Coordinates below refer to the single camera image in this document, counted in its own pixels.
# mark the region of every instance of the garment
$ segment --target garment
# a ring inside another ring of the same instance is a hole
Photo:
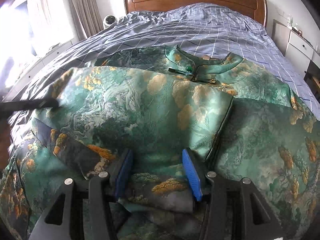
[[[238,55],[126,50],[70,69],[46,96],[61,107],[34,111],[32,132],[0,181],[0,215],[17,239],[27,238],[65,178],[108,170],[124,147],[134,165],[112,206],[120,239],[198,237],[204,209],[194,207],[184,175],[185,147],[226,178],[251,178],[290,239],[312,221],[319,122],[288,85]]]

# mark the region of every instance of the white wall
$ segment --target white wall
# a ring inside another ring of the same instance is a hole
[[[15,0],[12,7],[17,7],[26,0]],[[64,9],[63,0],[47,0],[52,21],[58,30],[59,42],[64,43],[73,38],[70,24]]]
[[[118,19],[125,15],[124,0],[96,0],[103,19],[108,14],[115,15]],[[303,32],[303,36],[309,40],[314,47],[320,45],[320,30],[314,19],[301,0],[267,0],[268,1],[268,24],[267,31],[271,36],[273,19],[286,24],[288,14],[293,17]]]

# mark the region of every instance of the bed sheet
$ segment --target bed sheet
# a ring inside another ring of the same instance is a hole
[[[266,29],[231,9],[211,3],[197,3],[168,12],[132,12],[108,29],[75,44],[43,68],[16,99],[32,99],[71,67],[138,47],[178,45],[182,50],[202,57],[204,54],[224,58],[229,52],[238,54],[269,70],[290,85],[317,119],[320,105],[304,80],[283,57]],[[25,124],[30,111],[11,119],[14,141],[28,131]]]

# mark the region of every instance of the blue gripper pad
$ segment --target blue gripper pad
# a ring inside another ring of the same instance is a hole
[[[133,163],[133,152],[132,150],[127,150],[126,156],[123,160],[122,166],[118,173],[115,181],[115,198],[122,197],[124,195],[124,190],[127,185],[129,174]]]
[[[193,195],[197,201],[201,201],[203,196],[201,191],[201,180],[192,159],[194,160],[191,150],[189,148],[184,149],[182,151],[182,165]]]

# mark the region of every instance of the metal bolt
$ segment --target metal bolt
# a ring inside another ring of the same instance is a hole
[[[66,179],[65,181],[64,181],[64,184],[66,184],[66,185],[70,185],[71,183],[73,182],[73,179]]]
[[[243,179],[242,179],[242,182],[243,182],[244,184],[250,184],[250,183],[251,183],[251,179],[249,179],[249,178],[243,178]]]
[[[105,178],[106,176],[108,176],[108,173],[106,171],[102,171],[99,173],[100,178]]]
[[[217,173],[215,173],[214,171],[208,171],[207,176],[209,178],[215,178],[217,176]]]

